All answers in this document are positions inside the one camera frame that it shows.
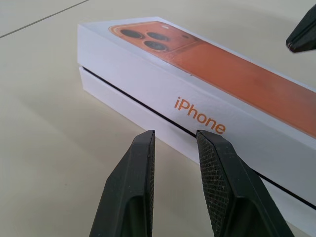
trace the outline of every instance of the iphone box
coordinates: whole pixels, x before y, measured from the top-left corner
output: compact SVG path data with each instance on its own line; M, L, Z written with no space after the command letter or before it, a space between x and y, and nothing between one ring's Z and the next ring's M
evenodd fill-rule
M85 90L193 161L196 130L220 134L315 208L314 88L158 17L80 24L78 62Z

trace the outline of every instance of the orange phone image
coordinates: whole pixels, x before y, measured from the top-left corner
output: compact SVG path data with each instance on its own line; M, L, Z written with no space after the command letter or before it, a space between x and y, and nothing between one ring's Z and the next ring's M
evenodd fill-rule
M112 26L123 40L316 137L316 93L163 22Z

